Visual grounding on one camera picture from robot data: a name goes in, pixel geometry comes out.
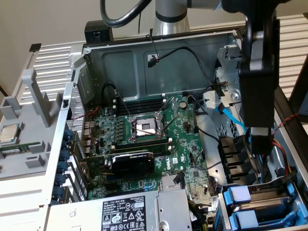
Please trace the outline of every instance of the black cable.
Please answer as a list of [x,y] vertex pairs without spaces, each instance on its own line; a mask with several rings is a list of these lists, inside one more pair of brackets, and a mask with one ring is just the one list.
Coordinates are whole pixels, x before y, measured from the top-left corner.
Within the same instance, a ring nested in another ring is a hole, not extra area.
[[[247,142],[248,142],[248,141],[246,141],[246,137],[245,137],[245,139],[244,139],[244,146],[246,147],[247,151],[249,152],[249,151],[250,151],[250,147],[247,145]],[[254,162],[254,165],[256,166],[257,184],[259,184],[259,177],[258,177],[258,174],[259,174],[259,167],[258,167],[258,165],[256,164],[256,161],[255,161],[255,158],[253,157],[253,155],[251,155],[251,157],[252,157],[252,160],[253,160],[253,162]]]
[[208,207],[211,207],[212,205],[210,205],[210,204],[196,204],[196,206],[208,206]]
[[106,12],[106,1],[101,0],[101,15],[102,19],[106,23],[107,26],[110,27],[121,27],[130,23],[134,18],[136,18],[144,9],[149,5],[151,0],[140,0],[133,9],[131,9],[127,14],[118,19],[111,19],[108,17]]
[[201,170],[201,171],[207,171],[207,170],[209,170],[209,169],[211,169],[211,168],[213,168],[213,167],[215,167],[215,166],[221,164],[221,161],[219,161],[219,162],[217,162],[216,164],[213,164],[212,166],[207,167],[207,168],[197,167],[197,166],[196,166],[196,163],[197,163],[197,160],[198,160],[198,158],[199,158],[199,156],[200,156],[201,154],[202,154],[202,152],[200,152],[200,153],[198,154],[198,156],[195,158],[194,167],[195,167],[196,169]]
[[196,206],[196,204],[193,201],[188,200],[188,208],[195,215],[195,217],[199,221],[199,224],[200,224],[201,227],[204,224],[206,224],[205,217],[203,216],[203,214],[201,213],[200,209]]
[[0,91],[4,95],[4,97],[8,97],[8,94],[5,92],[5,90],[0,86]]
[[201,104],[200,104],[199,102],[203,102],[203,100],[198,100],[198,103],[197,103],[197,104],[198,104],[199,108],[200,108],[204,113],[207,114],[206,110],[201,106]]
[[155,51],[156,51],[156,54],[157,54],[156,62],[159,62],[158,51],[157,51],[157,49],[156,49],[156,45],[155,45],[155,42],[153,41],[152,36],[151,36],[150,34],[147,34],[145,37],[146,37],[146,38],[150,38],[150,40],[152,41],[152,44],[154,45],[154,48],[155,48]]
[[138,34],[140,33],[140,21],[141,21],[141,12],[139,14],[139,21],[138,21]]
[[195,109],[196,109],[197,102],[198,102],[198,100],[196,100],[196,101],[194,102],[193,110],[192,110],[192,111],[193,111],[192,115],[193,115],[194,125],[195,125],[196,128],[198,128],[198,130],[201,131],[203,134],[205,134],[205,135],[207,135],[207,136],[213,138],[214,140],[216,140],[216,141],[219,143],[219,139],[218,139],[218,138],[216,138],[215,136],[213,136],[213,135],[211,135],[211,134],[209,134],[209,133],[203,131],[203,130],[202,130],[201,128],[199,128],[199,126],[197,125],[196,114],[194,113],[194,111],[195,111]]
[[106,84],[103,86],[103,88],[102,88],[102,100],[103,100],[103,96],[104,96],[104,91],[105,91],[106,87],[108,87],[108,86],[110,86],[110,87],[112,87],[114,90],[116,90],[116,86],[115,86],[114,84],[112,84],[112,83],[106,83]]
[[217,162],[217,163],[215,163],[215,164],[213,164],[212,166],[210,166],[210,167],[206,167],[206,168],[202,168],[202,167],[195,167],[196,169],[198,169],[198,170],[201,170],[201,171],[208,171],[209,169],[211,169],[211,168],[213,168],[213,167],[215,167],[215,166],[217,166],[217,165],[219,165],[219,164],[221,164],[221,161],[219,161],[219,162]]
[[198,111],[195,111],[196,115],[197,116],[201,116],[201,115],[207,115],[208,116],[208,113],[207,112],[198,112]]
[[162,60],[162,59],[164,59],[164,58],[166,58],[166,57],[168,57],[169,55],[173,54],[174,52],[176,52],[176,51],[178,51],[178,50],[187,50],[187,51],[189,51],[191,54],[193,54],[193,56],[196,58],[196,60],[197,60],[197,62],[198,62],[198,64],[199,64],[199,67],[200,67],[200,69],[201,69],[202,74],[203,74],[204,77],[207,79],[207,81],[209,82],[209,84],[212,85],[212,81],[211,81],[211,79],[208,77],[208,75],[206,74],[205,70],[203,69],[203,66],[202,66],[202,64],[201,64],[201,61],[200,61],[199,57],[198,57],[197,54],[196,54],[192,49],[190,49],[189,47],[186,47],[186,46],[178,47],[178,48],[176,48],[176,49],[170,51],[169,53],[164,54],[164,55],[162,55],[161,57],[159,57],[159,61]]

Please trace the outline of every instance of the wall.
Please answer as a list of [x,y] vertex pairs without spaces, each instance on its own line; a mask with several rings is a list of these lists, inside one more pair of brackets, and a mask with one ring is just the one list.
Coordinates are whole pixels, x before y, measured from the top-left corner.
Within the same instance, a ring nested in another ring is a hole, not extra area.
[[[108,0],[111,18],[122,16],[138,0]],[[308,12],[307,0],[293,0],[278,8],[279,15]],[[223,11],[189,10],[190,26],[240,21],[241,14]],[[11,94],[32,43],[45,45],[84,40],[87,21],[99,20],[99,0],[1,0],[0,85]],[[154,1],[142,13],[141,32],[154,24]],[[138,19],[114,29],[115,37],[137,34]]]

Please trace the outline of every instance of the power supply label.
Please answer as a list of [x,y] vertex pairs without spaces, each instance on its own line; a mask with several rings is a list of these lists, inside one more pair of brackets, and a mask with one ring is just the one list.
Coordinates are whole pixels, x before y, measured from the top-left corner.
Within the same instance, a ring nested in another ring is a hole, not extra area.
[[145,230],[145,196],[103,202],[102,231]]

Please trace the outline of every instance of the capacitor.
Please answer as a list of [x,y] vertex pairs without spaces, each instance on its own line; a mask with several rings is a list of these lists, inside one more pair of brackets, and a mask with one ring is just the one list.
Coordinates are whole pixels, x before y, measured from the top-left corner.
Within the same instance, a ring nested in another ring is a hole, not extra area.
[[104,147],[104,138],[103,138],[103,137],[100,138],[100,146],[101,146],[101,147]]
[[201,151],[202,159],[205,160],[205,152],[204,150]]
[[99,148],[98,143],[95,144],[95,152],[97,155],[100,155],[100,148]]
[[208,190],[208,185],[206,184],[206,185],[204,186],[204,194],[207,193],[207,190]]
[[179,103],[180,109],[185,110],[187,108],[187,103],[185,101],[181,101]]

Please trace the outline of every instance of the cable connector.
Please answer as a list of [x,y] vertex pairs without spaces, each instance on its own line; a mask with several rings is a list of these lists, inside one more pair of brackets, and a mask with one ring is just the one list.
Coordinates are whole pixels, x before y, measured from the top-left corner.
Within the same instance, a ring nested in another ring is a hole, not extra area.
[[148,61],[148,68],[154,67],[158,62],[158,59],[156,59],[156,57],[153,57]]
[[217,107],[218,112],[223,115],[223,109],[225,109],[225,105],[223,105],[223,103],[220,103],[220,105]]
[[119,97],[119,91],[117,89],[115,89],[115,97]]

